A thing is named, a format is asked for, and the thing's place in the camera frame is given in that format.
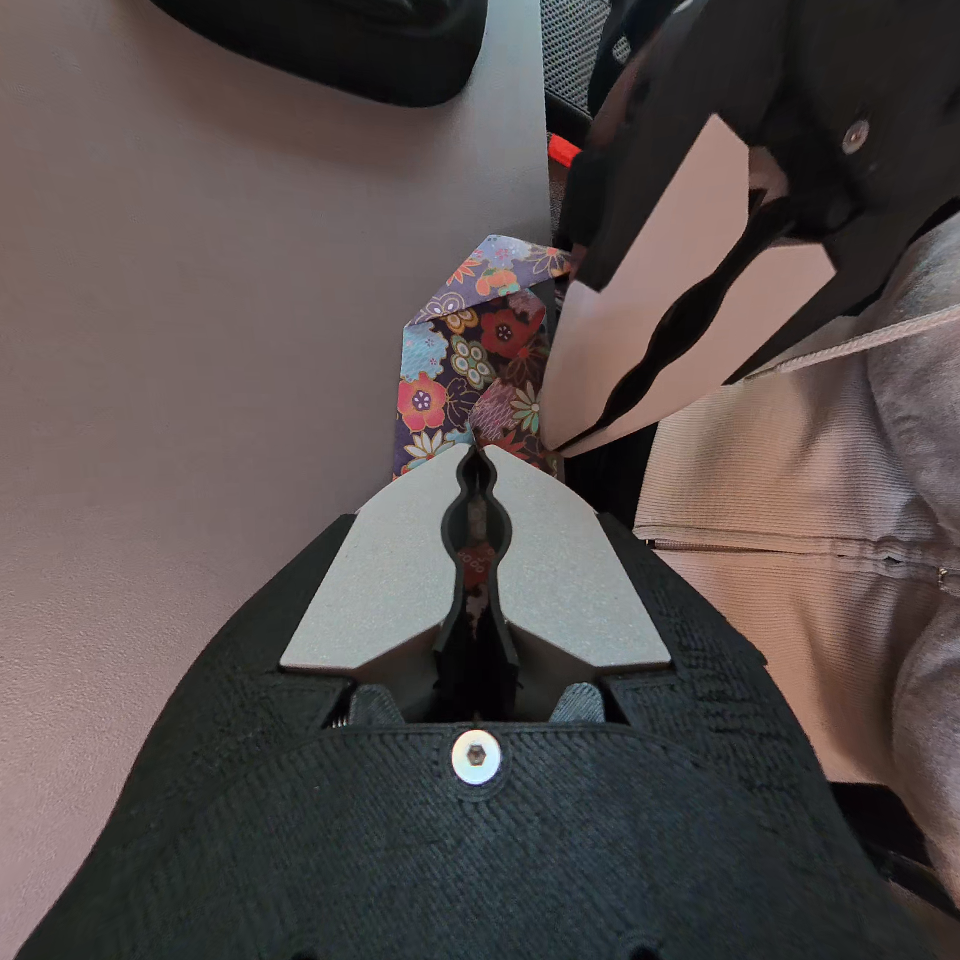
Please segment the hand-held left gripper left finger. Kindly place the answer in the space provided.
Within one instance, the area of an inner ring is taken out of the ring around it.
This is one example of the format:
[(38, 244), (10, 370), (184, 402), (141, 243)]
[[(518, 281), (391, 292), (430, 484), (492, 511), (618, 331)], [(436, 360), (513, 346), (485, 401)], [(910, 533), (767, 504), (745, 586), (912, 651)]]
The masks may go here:
[(445, 624), (463, 587), (458, 555), (476, 452), (456, 443), (356, 511), (280, 657), (282, 668), (362, 675)]

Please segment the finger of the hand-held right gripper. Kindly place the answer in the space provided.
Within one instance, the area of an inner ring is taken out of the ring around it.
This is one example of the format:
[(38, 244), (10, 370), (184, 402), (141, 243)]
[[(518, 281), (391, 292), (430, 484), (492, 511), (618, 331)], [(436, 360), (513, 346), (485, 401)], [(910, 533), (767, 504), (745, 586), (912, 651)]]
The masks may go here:
[(594, 427), (611, 391), (642, 361), (668, 308), (708, 277), (748, 225), (749, 149), (706, 121), (609, 281), (570, 283), (543, 376), (538, 424), (548, 450)]
[(593, 432), (618, 382), (641, 360), (666, 310), (667, 281), (692, 278), (667, 267), (644, 283), (618, 274), (601, 292), (570, 283), (559, 319), (559, 446), (594, 450), (667, 419), (716, 392), (816, 293), (834, 278), (819, 244), (767, 248), (732, 283), (699, 340), (654, 378), (642, 399)]

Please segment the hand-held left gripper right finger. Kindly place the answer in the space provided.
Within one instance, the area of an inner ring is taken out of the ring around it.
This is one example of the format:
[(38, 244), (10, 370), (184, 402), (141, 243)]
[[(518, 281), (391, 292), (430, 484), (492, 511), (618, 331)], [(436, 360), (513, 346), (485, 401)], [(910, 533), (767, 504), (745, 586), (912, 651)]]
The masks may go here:
[(487, 446), (491, 496), (509, 522), (499, 612), (522, 673), (664, 668), (670, 654), (597, 513), (562, 482)]

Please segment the dark flower origami paper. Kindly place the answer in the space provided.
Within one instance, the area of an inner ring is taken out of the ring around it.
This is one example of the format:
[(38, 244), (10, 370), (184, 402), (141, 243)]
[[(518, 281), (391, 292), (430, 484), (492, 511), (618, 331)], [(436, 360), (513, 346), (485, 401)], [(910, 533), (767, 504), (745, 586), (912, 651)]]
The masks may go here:
[(463, 444), (559, 476), (540, 426), (554, 294), (569, 273), (560, 248), (489, 235), (405, 324), (393, 480)]

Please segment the black mesh chair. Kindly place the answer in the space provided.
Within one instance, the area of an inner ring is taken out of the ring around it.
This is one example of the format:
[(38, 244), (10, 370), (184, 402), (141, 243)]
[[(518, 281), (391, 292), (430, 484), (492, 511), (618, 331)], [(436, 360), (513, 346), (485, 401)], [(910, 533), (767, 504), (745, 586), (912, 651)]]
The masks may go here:
[(541, 1), (541, 40), (546, 129), (583, 146), (593, 115), (590, 81), (609, 18), (618, 25), (624, 1)]

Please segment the person's light jacket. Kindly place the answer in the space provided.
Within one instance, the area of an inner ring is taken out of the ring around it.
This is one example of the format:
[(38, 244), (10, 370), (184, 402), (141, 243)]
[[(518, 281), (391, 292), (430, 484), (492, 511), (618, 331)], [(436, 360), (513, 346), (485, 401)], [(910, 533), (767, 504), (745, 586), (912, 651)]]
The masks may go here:
[[(959, 306), (959, 218), (878, 300), (770, 365)], [(959, 552), (958, 322), (723, 387), (657, 428), (634, 534), (767, 660), (840, 783), (890, 788), (958, 903), (959, 596), (879, 547)]]

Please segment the jacket drawstring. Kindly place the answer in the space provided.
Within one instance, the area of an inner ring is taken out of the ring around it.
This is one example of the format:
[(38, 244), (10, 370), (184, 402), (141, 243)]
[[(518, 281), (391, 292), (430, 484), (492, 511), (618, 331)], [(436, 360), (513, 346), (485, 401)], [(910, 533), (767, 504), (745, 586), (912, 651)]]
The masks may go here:
[(958, 323), (958, 321), (958, 305), (934, 311), (917, 318), (904, 319), (882, 328), (863, 333), (844, 342), (759, 368), (743, 377), (741, 382), (747, 383), (778, 375), (792, 374), (837, 359), (863, 354), (870, 350), (885, 347), (895, 342), (930, 332), (931, 330)]

